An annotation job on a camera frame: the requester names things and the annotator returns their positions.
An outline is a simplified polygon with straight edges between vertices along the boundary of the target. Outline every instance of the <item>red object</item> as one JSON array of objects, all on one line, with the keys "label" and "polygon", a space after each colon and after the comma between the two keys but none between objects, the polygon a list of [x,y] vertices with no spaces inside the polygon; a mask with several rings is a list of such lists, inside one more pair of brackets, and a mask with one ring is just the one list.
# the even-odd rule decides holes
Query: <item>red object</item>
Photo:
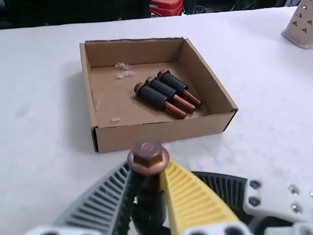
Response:
[{"label": "red object", "polygon": [[183,0],[151,0],[150,13],[158,16],[180,16]]}]

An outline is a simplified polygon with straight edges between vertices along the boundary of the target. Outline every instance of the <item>hex head bolt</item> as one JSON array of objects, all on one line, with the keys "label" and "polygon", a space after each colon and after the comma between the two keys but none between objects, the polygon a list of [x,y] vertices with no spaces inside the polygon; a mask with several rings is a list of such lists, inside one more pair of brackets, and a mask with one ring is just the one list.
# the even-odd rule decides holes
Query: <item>hex head bolt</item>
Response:
[{"label": "hex head bolt", "polygon": [[171,88],[163,82],[160,82],[156,77],[148,77],[146,80],[146,84],[156,91],[162,93],[163,95],[169,97],[171,102],[178,104],[183,108],[183,110],[186,110],[188,113],[192,113],[196,109],[193,104],[178,96],[177,90]]},{"label": "hex head bolt", "polygon": [[158,72],[157,78],[161,82],[176,89],[179,95],[183,96],[185,99],[187,99],[190,103],[192,103],[196,107],[199,107],[202,105],[202,101],[188,91],[188,86],[184,84],[183,82],[181,82],[175,76],[171,75],[171,72],[161,70]]},{"label": "hex head bolt", "polygon": [[154,139],[135,141],[129,152],[127,163],[139,175],[149,177],[162,172],[168,165],[167,150]]},{"label": "hex head bolt", "polygon": [[166,218],[165,194],[160,191],[159,174],[167,167],[169,154],[166,149],[154,139],[142,139],[134,142],[129,152],[127,163],[142,182],[141,193],[137,203],[146,209],[149,217],[162,225]]},{"label": "hex head bolt", "polygon": [[141,82],[137,83],[137,85],[134,88],[134,91],[140,99],[154,105],[160,110],[165,109],[166,111],[170,112],[178,119],[184,119],[187,116],[186,112],[179,109],[174,104],[171,104],[170,102],[168,102],[169,98],[167,96],[152,89],[146,84],[143,84]]}]

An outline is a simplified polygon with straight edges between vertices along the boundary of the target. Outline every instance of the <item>box floor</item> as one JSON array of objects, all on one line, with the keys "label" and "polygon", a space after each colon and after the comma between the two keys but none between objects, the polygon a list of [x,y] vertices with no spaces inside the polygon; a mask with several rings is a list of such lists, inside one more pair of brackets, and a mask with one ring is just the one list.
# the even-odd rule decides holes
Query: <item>box floor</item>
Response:
[{"label": "box floor", "polygon": [[[133,76],[118,79],[118,75],[123,72],[121,69],[114,67],[91,69],[90,86],[99,128],[172,121],[173,117],[167,112],[156,110],[143,103],[134,93],[134,86],[138,82],[145,82],[147,77],[156,76],[160,70],[170,70],[199,97],[191,83],[191,78],[178,62],[131,65],[130,70],[135,72]],[[208,114],[205,105],[202,105],[186,118],[204,117]]]}]

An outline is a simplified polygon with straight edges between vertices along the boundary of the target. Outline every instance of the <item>gray gripper finger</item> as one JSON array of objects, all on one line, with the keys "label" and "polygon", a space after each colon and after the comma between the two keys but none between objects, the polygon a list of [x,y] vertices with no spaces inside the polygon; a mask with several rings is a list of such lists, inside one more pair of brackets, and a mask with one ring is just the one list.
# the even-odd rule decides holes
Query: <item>gray gripper finger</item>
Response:
[{"label": "gray gripper finger", "polygon": [[85,191],[54,225],[96,229],[104,235],[127,234],[138,189],[133,172],[123,163]]}]

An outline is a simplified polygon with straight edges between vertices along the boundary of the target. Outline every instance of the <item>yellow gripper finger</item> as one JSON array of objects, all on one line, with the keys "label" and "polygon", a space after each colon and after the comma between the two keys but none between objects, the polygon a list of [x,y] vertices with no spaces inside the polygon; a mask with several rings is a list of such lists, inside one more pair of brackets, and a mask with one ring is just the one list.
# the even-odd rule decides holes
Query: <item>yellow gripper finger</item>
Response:
[{"label": "yellow gripper finger", "polygon": [[191,227],[239,221],[227,204],[197,176],[170,161],[160,173],[172,235]]}]

